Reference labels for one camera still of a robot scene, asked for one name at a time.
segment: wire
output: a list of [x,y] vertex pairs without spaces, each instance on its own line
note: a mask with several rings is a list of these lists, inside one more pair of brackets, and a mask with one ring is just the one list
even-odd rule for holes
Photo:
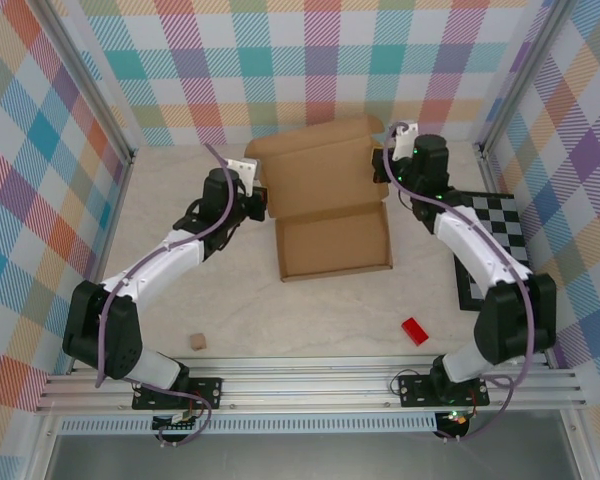
[[[196,394],[196,395],[197,395],[197,396],[199,396],[199,397],[201,397],[201,396],[202,396],[202,395],[200,394],[200,392],[199,392],[199,391],[197,391],[197,390],[196,390],[195,392],[193,392],[193,393],[194,393],[194,394]],[[200,413],[199,413],[198,415],[196,415],[196,416],[195,416],[195,418],[197,419],[197,418],[200,418],[200,417],[202,417],[202,414],[203,414],[203,413],[204,413],[204,405],[200,405]]]
[[471,395],[471,401],[473,403],[473,412],[471,414],[472,417],[475,417],[478,412],[476,411],[477,407],[478,407],[478,402],[476,401],[476,394],[473,393],[473,390],[469,390],[469,395]]
[[400,190],[398,190],[398,200],[400,200],[400,203],[402,204],[402,206],[404,208],[406,208],[407,210],[413,212],[413,209],[407,205],[406,203],[404,203],[404,200],[402,199],[402,192]]
[[420,375],[418,372],[410,368],[405,368],[404,370],[400,370],[398,373],[396,373],[395,376],[389,382],[389,391],[394,395],[397,395],[398,397],[400,396],[400,394],[393,389],[393,382],[395,382],[396,379],[400,376],[400,374],[404,372],[412,372],[414,375]]
[[231,241],[231,237],[233,237],[233,234],[236,233],[236,230],[238,229],[238,227],[240,226],[240,224],[237,224],[235,227],[233,227],[231,229],[231,232],[229,232],[229,235],[227,235],[227,239],[224,241],[224,243],[218,247],[218,251],[221,252],[222,250],[225,249],[225,247],[227,245],[229,245],[229,242]]
[[391,127],[389,127],[389,130],[387,131],[387,135],[385,136],[384,144],[383,144],[383,148],[382,148],[382,161],[384,163],[384,167],[387,172],[387,176],[389,177],[389,180],[391,180],[391,183],[393,183],[400,192],[402,192],[406,195],[409,195],[412,199],[420,200],[421,202],[429,203],[431,205],[435,205],[439,208],[442,208],[443,210],[446,210],[447,212],[451,213],[456,218],[458,218],[459,220],[461,220],[462,222],[467,224],[469,226],[469,228],[474,229],[475,232],[478,234],[478,236],[495,253],[495,255],[498,257],[500,262],[509,271],[509,273],[515,280],[516,284],[518,285],[518,288],[520,289],[520,293],[522,295],[522,301],[524,303],[525,313],[526,313],[526,317],[527,317],[527,348],[525,351],[524,363],[522,364],[520,373],[518,374],[518,376],[516,377],[515,380],[513,380],[511,377],[503,377],[503,376],[497,376],[497,375],[495,375],[495,376],[494,375],[484,375],[483,376],[483,378],[485,380],[487,380],[501,388],[503,388],[504,385],[502,383],[500,383],[498,381],[498,379],[504,378],[504,379],[508,380],[509,381],[509,385],[508,385],[509,393],[507,395],[507,399],[502,404],[502,408],[500,408],[500,410],[498,410],[496,415],[491,418],[491,421],[489,423],[487,423],[486,425],[482,426],[478,430],[476,430],[464,437],[464,440],[469,440],[471,438],[476,437],[477,435],[480,435],[481,433],[486,432],[489,428],[492,427],[492,425],[495,425],[495,423],[499,420],[499,418],[502,416],[502,414],[506,411],[507,407],[509,406],[509,403],[511,402],[511,397],[513,396],[513,392],[515,391],[516,387],[518,387],[524,381],[524,379],[527,377],[527,374],[529,373],[529,369],[531,368],[531,362],[533,360],[533,346],[535,343],[535,327],[534,327],[534,318],[533,318],[533,307],[531,306],[531,298],[529,297],[529,292],[527,291],[527,288],[524,285],[522,278],[520,278],[520,275],[518,275],[518,272],[516,272],[515,268],[513,268],[513,265],[511,264],[509,259],[500,251],[499,246],[493,237],[491,237],[488,233],[483,231],[481,228],[474,228],[474,223],[471,221],[471,219],[468,218],[466,215],[464,215],[459,210],[457,210],[456,208],[453,208],[450,205],[447,205],[447,204],[440,202],[438,200],[435,200],[433,198],[425,197],[424,195],[420,195],[420,194],[417,194],[410,190],[407,190],[405,187],[403,187],[398,182],[395,175],[391,171],[391,164],[389,161],[389,143],[391,142],[391,139],[392,139],[393,135],[395,134],[396,129],[398,127],[408,128],[409,125],[405,122],[395,122],[393,125],[391,125]]

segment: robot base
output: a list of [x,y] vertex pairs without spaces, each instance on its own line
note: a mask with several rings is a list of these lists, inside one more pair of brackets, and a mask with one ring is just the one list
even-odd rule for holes
[[[209,402],[214,410],[220,408],[220,398],[222,396],[221,378],[186,378],[184,381],[177,382],[177,388],[172,390],[190,393],[204,398]],[[186,410],[189,408],[188,398],[176,397],[165,393],[154,392],[148,388],[140,387],[135,389],[131,408],[133,410]],[[203,408],[200,402],[193,402],[193,408],[200,410]]]
[[401,375],[398,392],[402,407],[484,407],[489,405],[489,392],[484,380],[475,378],[452,384],[446,391],[445,401],[436,392],[431,375]]

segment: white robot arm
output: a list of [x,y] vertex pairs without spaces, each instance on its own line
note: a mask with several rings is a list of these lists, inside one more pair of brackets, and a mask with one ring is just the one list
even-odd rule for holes
[[[146,257],[99,285],[84,281],[75,288],[62,344],[65,353],[97,368],[102,349],[99,322],[107,299],[112,297],[105,327],[105,375],[163,390],[187,388],[188,369],[184,365],[143,345],[138,315],[182,274],[224,249],[242,221],[264,220],[266,190],[254,186],[257,161],[228,160],[227,164],[231,186],[222,169],[211,170],[202,198],[189,206]],[[221,218],[229,188],[234,189],[233,205],[223,224],[200,240],[187,241]]]
[[[416,194],[411,198],[415,217],[458,257],[485,297],[474,338],[457,352],[434,361],[429,377],[441,404],[448,404],[458,391],[462,392],[459,396],[466,396],[467,389],[479,385],[475,381],[480,375],[525,353],[526,311],[512,271],[523,282],[531,300],[534,351],[553,346],[556,322],[555,283],[549,275],[532,274],[487,232],[469,206],[468,198],[449,186],[448,155],[444,138],[419,136],[417,124],[410,123],[408,128],[397,128],[389,162],[392,176],[407,191]],[[374,153],[372,164],[374,181],[389,182],[381,150]],[[416,197],[435,199],[465,218]]]

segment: open cardboard box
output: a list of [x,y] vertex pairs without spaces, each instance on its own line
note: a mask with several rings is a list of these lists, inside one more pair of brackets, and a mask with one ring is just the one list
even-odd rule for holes
[[283,282],[390,269],[391,242],[383,199],[373,183],[375,117],[301,128],[252,140],[247,158],[261,162],[269,215],[276,219]]

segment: colorful plaid wallpaper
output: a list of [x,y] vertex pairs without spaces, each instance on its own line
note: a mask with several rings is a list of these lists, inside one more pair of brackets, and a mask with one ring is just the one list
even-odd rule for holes
[[590,396],[600,446],[600,0],[581,0],[498,143],[533,266],[558,284],[562,365]]
[[487,119],[482,128],[480,129],[480,133],[478,134],[477,138],[470,139],[475,143],[482,143],[487,134],[489,133],[489,130],[491,129],[493,122],[496,118],[496,115],[500,111],[502,102],[505,98],[507,98],[507,95],[511,91],[511,87],[513,86],[513,83],[516,80],[518,73],[520,72],[520,68],[522,67],[522,65],[524,65],[525,61],[527,60],[527,56],[531,51],[531,47],[536,41],[538,33],[540,33],[540,30],[544,26],[544,22],[547,19],[551,7],[555,2],[556,0],[543,0],[542,6],[538,10],[538,13],[534,18],[533,24],[531,25],[531,28],[529,28],[527,35],[524,37],[524,41],[522,42],[520,50],[518,50],[515,60],[513,61],[513,63],[511,63],[511,66],[509,67],[509,71],[507,72],[504,82],[500,86],[498,96],[491,105],[491,109],[489,110]]
[[0,480],[52,372],[73,287],[102,252],[123,162],[25,0],[0,0]]
[[[418,119],[423,131],[466,139],[498,88],[489,105],[486,92],[510,70],[503,58],[516,35],[522,43],[521,19],[541,2],[54,3],[75,36],[84,27],[97,38],[106,58],[99,71],[121,92],[114,108],[128,103],[137,143],[172,145],[247,142],[360,112]],[[68,8],[77,3],[80,28]]]
[[50,1],[50,4],[56,10],[56,13],[60,17],[65,30],[67,31],[70,38],[72,39],[76,49],[80,52],[80,55],[82,56],[82,61],[84,62],[84,65],[89,70],[89,73],[91,74],[92,79],[96,83],[98,90],[100,91],[100,94],[102,95],[102,98],[109,105],[111,113],[113,113],[113,116],[115,117],[116,121],[118,122],[118,126],[120,127],[120,130],[122,131],[122,134],[124,135],[127,143],[133,147],[137,147],[138,143],[137,143],[136,139],[133,137],[133,135],[131,134],[131,131],[129,130],[127,121],[125,120],[124,115],[122,115],[122,112],[120,111],[120,107],[118,106],[118,104],[116,104],[116,101],[114,100],[111,90],[109,89],[109,87],[107,86],[107,83],[102,78],[102,73],[101,73],[100,69],[98,68],[98,66],[96,65],[96,62],[93,59],[93,55],[91,54],[91,52],[85,45],[85,42],[82,39],[82,37],[80,36],[80,34],[78,34],[78,29],[75,25],[75,22],[69,16],[69,12],[67,11],[67,8],[65,7],[64,3],[62,3],[63,0],[48,0],[48,1]]

